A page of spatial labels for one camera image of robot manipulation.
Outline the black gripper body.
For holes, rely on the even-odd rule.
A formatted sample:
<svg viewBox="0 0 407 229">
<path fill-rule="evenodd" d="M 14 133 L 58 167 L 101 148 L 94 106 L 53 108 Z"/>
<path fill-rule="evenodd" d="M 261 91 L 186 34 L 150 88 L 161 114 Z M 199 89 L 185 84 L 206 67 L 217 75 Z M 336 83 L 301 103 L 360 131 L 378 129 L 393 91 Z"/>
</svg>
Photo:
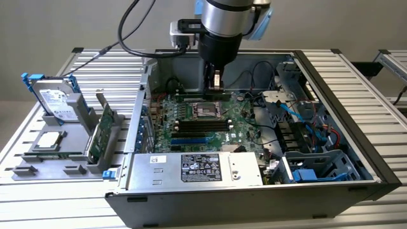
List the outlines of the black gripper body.
<svg viewBox="0 0 407 229">
<path fill-rule="evenodd" d="M 202 59 L 213 66 L 226 66 L 238 55 L 243 35 L 221 37 L 211 33 L 199 36 L 198 50 Z"/>
</svg>

